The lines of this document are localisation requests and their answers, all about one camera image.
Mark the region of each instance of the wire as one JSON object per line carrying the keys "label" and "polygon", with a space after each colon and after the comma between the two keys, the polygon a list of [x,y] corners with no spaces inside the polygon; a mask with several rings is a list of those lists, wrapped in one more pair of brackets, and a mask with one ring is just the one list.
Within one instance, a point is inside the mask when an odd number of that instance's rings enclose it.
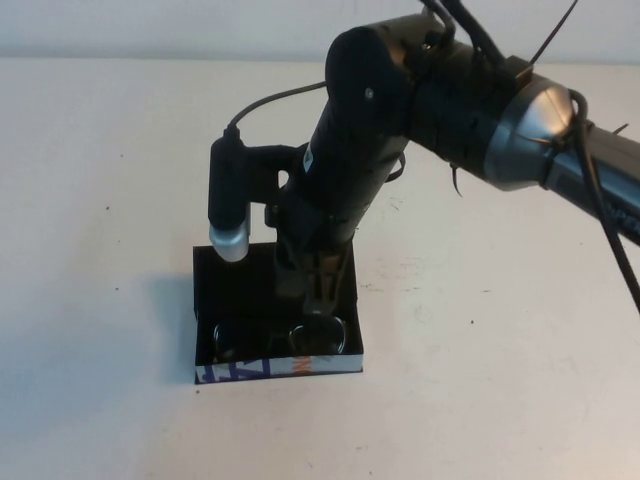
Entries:
{"label": "wire", "polygon": [[480,49],[494,68],[501,67],[505,62],[504,55],[502,55],[487,31],[478,23],[478,20],[462,5],[462,2],[460,0],[441,0],[441,2],[451,16],[469,34],[474,47]]}
{"label": "wire", "polygon": [[577,4],[578,4],[578,0],[573,0],[573,3],[569,7],[569,10],[567,10],[567,13],[564,14],[564,16],[560,19],[560,21],[558,22],[556,27],[553,29],[553,31],[549,34],[547,39],[544,41],[542,46],[538,49],[536,54],[533,56],[533,58],[529,62],[529,65],[533,65],[534,63],[536,63],[538,61],[538,59],[544,53],[544,51],[547,49],[547,47],[549,46],[551,41],[555,38],[556,34],[560,31],[560,29],[564,25],[564,22],[567,21],[567,19],[569,18],[569,15],[571,15],[571,12],[573,12],[573,9],[576,8]]}
{"label": "wire", "polygon": [[251,105],[243,108],[235,117],[231,119],[229,122],[229,126],[236,126],[240,120],[242,120],[247,114],[253,112],[256,108],[260,108],[267,103],[273,102],[275,100],[280,100],[281,98],[291,97],[293,95],[298,95],[299,93],[311,92],[313,90],[318,90],[320,88],[326,87],[327,82],[318,82],[312,85],[307,85],[305,87],[298,87],[292,90],[286,90],[280,93],[274,93],[273,95],[269,95],[268,97],[264,97],[256,102],[253,102]]}
{"label": "wire", "polygon": [[431,10],[435,13],[440,20],[442,20],[442,24],[444,25],[444,32],[442,33],[442,37],[440,38],[440,46],[445,47],[453,42],[453,39],[456,36],[456,24],[449,15],[449,12],[438,2],[437,0],[421,0],[427,10]]}
{"label": "wire", "polygon": [[569,90],[569,93],[571,95],[571,99],[578,107],[575,112],[576,116],[573,125],[573,133],[575,148],[580,160],[582,176],[584,177],[584,184],[587,189],[587,193],[591,197],[591,201],[593,202],[598,218],[602,223],[602,228],[607,236],[607,240],[609,240],[609,245],[611,245],[611,250],[613,251],[616,262],[618,262],[620,272],[622,273],[625,282],[627,282],[629,292],[633,297],[633,301],[636,304],[638,312],[640,312],[640,286],[638,285],[638,280],[636,279],[635,273],[629,264],[629,259],[627,258],[627,254],[625,253],[620,237],[618,236],[615,223],[609,213],[609,208],[602,193],[598,169],[591,157],[589,149],[587,148],[587,100],[581,93],[576,92],[575,90]]}
{"label": "wire", "polygon": [[629,126],[628,123],[625,123],[624,125],[622,125],[621,127],[616,128],[613,132],[614,135],[620,135],[620,133]]}

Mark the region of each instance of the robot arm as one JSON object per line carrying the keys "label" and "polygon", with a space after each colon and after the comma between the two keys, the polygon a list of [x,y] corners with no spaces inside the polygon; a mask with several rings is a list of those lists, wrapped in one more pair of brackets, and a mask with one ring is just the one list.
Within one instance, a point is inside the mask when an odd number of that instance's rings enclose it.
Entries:
{"label": "robot arm", "polygon": [[[459,2],[442,3],[477,27]],[[502,190],[539,185],[597,213],[571,141],[574,93],[481,36],[455,41],[451,25],[410,15],[340,35],[307,145],[247,148],[232,122],[211,151],[211,241],[222,258],[246,255],[248,205],[265,204],[279,294],[304,295],[307,313],[330,314],[356,227],[409,141]],[[587,136],[617,227],[639,242],[640,144],[593,125]],[[281,170],[289,180],[278,188]]]}

